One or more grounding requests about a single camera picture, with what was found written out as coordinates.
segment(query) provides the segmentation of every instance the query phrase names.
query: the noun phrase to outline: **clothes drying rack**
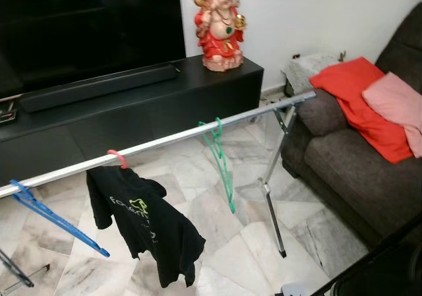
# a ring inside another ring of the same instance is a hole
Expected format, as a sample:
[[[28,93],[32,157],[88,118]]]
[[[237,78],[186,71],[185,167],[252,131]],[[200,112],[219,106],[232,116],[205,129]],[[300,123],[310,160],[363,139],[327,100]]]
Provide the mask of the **clothes drying rack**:
[[[277,222],[277,218],[276,218],[276,214],[274,212],[274,208],[272,206],[272,202],[271,202],[271,188],[270,185],[268,184],[272,172],[274,170],[274,167],[277,163],[277,159],[280,156],[280,152],[282,150],[282,148],[284,147],[284,143],[285,143],[285,137],[289,134],[289,130],[292,126],[292,124],[295,121],[295,116],[296,116],[296,105],[300,104],[301,102],[304,102],[305,100],[308,100],[310,98],[315,97],[316,94],[313,91],[310,92],[305,92],[303,94],[299,94],[296,96],[293,96],[291,98],[286,98],[280,102],[274,103],[274,104],[270,104],[264,107],[260,107],[260,108],[256,108],[256,109],[252,109],[250,111],[246,111],[244,113],[240,113],[225,119],[221,120],[221,125],[223,127],[235,124],[235,123],[239,123],[241,121],[244,120],[248,120],[248,119],[253,119],[259,115],[263,115],[265,113],[270,113],[270,112],[274,112],[280,126],[281,126],[281,132],[280,135],[277,139],[275,148],[272,151],[271,154],[271,158],[270,158],[270,162],[268,164],[268,167],[266,168],[266,171],[264,173],[264,175],[262,177],[260,177],[258,179],[258,185],[259,187],[262,189],[264,196],[265,196],[265,200],[266,203],[268,205],[268,209],[270,211],[270,215],[271,215],[271,220],[272,220],[272,224],[274,226],[274,232],[275,232],[275,236],[276,236],[276,244],[278,246],[278,250],[281,254],[281,256],[283,258],[285,258],[287,256],[286,254],[286,250],[284,249],[284,245],[283,245],[283,240],[282,240],[282,236],[280,234],[280,230],[278,227],[278,222]],[[286,110],[285,116],[282,116],[282,111]],[[123,157],[125,156],[132,156],[134,154],[143,152],[143,151],[147,151],[153,148],[159,148],[161,146],[165,146],[168,144],[171,144],[173,142],[177,142],[177,141],[181,141],[181,140],[185,140],[188,138],[192,138],[194,136],[198,136],[204,133],[207,133],[211,130],[214,129],[218,129],[218,127],[220,126],[219,122],[214,121],[212,123],[208,123],[206,125],[197,127],[197,128],[193,128],[193,129],[189,129],[186,131],[182,131],[180,133],[175,133],[172,134],[170,136],[165,136],[163,138],[157,139],[157,140],[153,140],[150,142],[146,142],[143,144],[139,144],[137,146],[133,146],[131,148],[127,148],[124,150],[119,151],[119,154]],[[24,186],[28,187],[28,188],[32,188],[32,187],[37,187],[52,181],[56,181],[58,179],[62,179],[83,171],[86,171],[88,169],[92,169],[94,167],[98,167],[101,165],[105,165],[105,164],[109,164],[111,162],[114,162],[115,160],[117,160],[117,156],[116,155],[112,155],[112,154],[108,154],[106,156],[100,156],[99,158],[95,158],[92,160],[88,160],[85,162],[81,162],[78,164],[74,164],[68,167],[65,167],[63,169],[58,169],[56,171],[52,171],[49,173],[45,173],[43,175],[39,175],[37,177],[33,177],[30,179],[26,179],[21,181],[20,183],[23,184]],[[6,185],[4,187],[0,188],[0,198],[5,197],[5,196],[9,196],[12,195],[14,193],[19,192],[20,189],[17,186],[14,186],[12,184],[10,185]]]

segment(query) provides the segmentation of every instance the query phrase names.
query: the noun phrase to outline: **statue figure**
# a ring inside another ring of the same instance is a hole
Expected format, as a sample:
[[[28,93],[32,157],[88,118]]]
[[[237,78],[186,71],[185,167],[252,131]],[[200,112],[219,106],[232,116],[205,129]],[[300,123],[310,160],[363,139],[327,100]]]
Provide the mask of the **statue figure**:
[[[243,41],[245,17],[237,14],[239,0],[194,0],[200,7],[195,16],[198,46],[204,50],[204,66],[224,72],[243,63],[237,42]]]

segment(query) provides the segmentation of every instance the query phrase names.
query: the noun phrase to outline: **television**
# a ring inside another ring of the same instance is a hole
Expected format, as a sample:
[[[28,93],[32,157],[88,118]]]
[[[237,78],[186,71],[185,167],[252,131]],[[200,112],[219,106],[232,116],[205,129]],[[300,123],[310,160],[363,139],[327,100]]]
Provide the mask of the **television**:
[[[0,99],[184,57],[180,0],[0,0]]]

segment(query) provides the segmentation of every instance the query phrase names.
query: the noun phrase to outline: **gray sofa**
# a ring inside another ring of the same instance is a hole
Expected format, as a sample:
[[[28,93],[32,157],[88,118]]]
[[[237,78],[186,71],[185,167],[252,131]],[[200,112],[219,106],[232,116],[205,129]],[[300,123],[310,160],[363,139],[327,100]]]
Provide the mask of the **gray sofa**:
[[[402,22],[376,66],[422,93],[422,3]],[[421,211],[422,158],[387,162],[323,90],[297,113],[283,166],[308,182],[370,246]]]

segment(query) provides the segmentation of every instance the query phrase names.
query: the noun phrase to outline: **red cushion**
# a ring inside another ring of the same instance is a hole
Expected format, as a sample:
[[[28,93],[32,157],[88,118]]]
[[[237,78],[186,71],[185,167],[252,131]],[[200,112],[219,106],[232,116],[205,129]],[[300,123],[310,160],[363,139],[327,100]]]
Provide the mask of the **red cushion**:
[[[382,118],[362,97],[362,91],[383,76],[376,66],[360,57],[332,65],[311,77],[310,81],[315,88],[336,96],[349,124],[386,160],[398,163],[413,155],[404,128]]]

